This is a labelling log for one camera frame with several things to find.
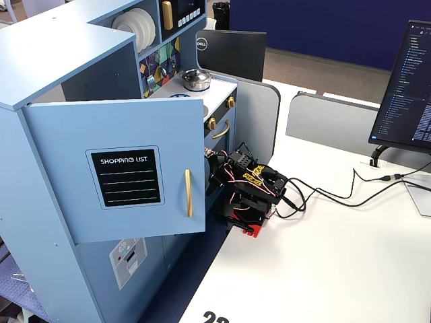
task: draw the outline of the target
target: dell logo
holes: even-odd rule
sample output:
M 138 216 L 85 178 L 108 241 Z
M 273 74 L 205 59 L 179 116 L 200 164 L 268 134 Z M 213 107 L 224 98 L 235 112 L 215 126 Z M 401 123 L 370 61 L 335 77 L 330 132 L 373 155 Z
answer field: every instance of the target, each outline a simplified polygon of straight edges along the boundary
M 196 45 L 198 50 L 205 50 L 208 47 L 208 42 L 203 37 L 200 37 L 197 39 Z

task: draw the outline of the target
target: monitor stand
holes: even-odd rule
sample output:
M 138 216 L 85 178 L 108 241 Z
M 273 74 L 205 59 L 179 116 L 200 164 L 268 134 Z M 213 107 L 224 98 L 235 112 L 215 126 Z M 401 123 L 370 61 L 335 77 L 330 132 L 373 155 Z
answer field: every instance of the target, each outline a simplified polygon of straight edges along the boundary
M 415 184 L 419 184 L 431 189 L 431 175 L 409 175 L 404 178 Z M 431 192 L 422 190 L 415 186 L 405 184 L 418 211 L 424 217 L 431 217 Z

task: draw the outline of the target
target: black monitor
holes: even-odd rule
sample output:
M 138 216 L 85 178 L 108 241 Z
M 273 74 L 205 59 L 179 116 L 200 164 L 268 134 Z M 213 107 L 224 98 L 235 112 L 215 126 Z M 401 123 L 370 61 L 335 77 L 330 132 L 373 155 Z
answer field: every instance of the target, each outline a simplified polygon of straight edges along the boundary
M 262 82 L 266 32 L 201 30 L 197 56 L 203 69 Z
M 409 22 L 368 142 L 431 153 L 431 23 Z

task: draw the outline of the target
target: blue wall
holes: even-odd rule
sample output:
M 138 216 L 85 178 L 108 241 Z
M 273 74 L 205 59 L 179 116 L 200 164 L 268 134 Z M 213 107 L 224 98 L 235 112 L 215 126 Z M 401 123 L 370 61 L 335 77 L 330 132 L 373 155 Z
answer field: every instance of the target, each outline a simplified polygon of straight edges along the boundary
M 267 32 L 267 46 L 391 70 L 408 20 L 431 0 L 231 0 L 230 29 Z

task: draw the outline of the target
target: yellow label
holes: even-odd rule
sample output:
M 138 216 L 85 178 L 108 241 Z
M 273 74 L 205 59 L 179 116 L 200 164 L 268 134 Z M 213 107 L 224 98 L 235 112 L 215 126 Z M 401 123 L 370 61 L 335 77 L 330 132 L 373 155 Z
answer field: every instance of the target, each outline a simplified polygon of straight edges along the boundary
M 256 179 L 255 177 L 251 176 L 250 174 L 245 173 L 244 175 L 242 175 L 242 177 L 244 177 L 246 180 L 249 180 L 250 182 L 256 184 L 257 186 L 262 185 L 262 182 L 258 179 Z
M 265 166 L 264 166 L 264 165 L 259 165 L 259 166 L 257 166 L 257 167 L 253 170 L 253 172 L 254 172 L 256 175 L 260 176 L 260 175 L 261 175 L 261 172 L 263 171 L 263 168 L 265 168 Z

